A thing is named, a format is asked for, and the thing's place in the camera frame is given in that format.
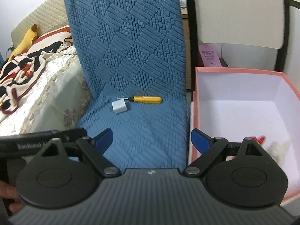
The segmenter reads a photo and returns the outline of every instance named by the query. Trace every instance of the human hand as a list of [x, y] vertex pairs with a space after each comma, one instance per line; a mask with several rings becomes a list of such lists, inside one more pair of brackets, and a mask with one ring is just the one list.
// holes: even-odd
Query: human hand
[[18, 195], [16, 188], [8, 185], [7, 183], [0, 180], [0, 198], [13, 199], [15, 202], [9, 205], [11, 213], [16, 213], [23, 207], [21, 199]]

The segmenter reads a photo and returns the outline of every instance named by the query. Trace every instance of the power cord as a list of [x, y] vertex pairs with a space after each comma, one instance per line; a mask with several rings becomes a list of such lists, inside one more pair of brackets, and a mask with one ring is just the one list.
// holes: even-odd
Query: power cord
[[6, 59], [8, 58], [7, 52], [8, 52], [8, 51], [13, 52], [14, 49], [15, 49], [14, 45], [11, 45], [11, 46], [7, 49], [7, 51], [6, 51], [6, 53], [5, 53]]

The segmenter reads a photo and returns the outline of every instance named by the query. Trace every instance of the white chair backrest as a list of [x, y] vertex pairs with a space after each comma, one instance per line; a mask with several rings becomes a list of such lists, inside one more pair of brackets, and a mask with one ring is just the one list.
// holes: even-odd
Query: white chair backrest
[[284, 40], [284, 0], [195, 0], [198, 38], [279, 49]]

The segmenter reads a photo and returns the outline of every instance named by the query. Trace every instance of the yellow screwdriver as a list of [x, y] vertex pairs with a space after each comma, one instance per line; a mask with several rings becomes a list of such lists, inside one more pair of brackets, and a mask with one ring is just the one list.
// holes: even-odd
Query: yellow screwdriver
[[161, 97], [159, 96], [134, 96], [128, 98], [118, 97], [117, 99], [118, 100], [124, 99], [133, 102], [153, 103], [153, 104], [159, 104], [163, 101], [163, 99], [161, 99]]

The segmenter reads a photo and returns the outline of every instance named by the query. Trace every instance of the wooden cabinet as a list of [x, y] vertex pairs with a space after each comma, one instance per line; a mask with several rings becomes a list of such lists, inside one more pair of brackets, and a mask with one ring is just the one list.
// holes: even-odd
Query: wooden cabinet
[[190, 42], [190, 29], [188, 25], [188, 11], [186, 8], [181, 8], [183, 32], [185, 40], [185, 78], [186, 78], [186, 89], [191, 88], [191, 42]]

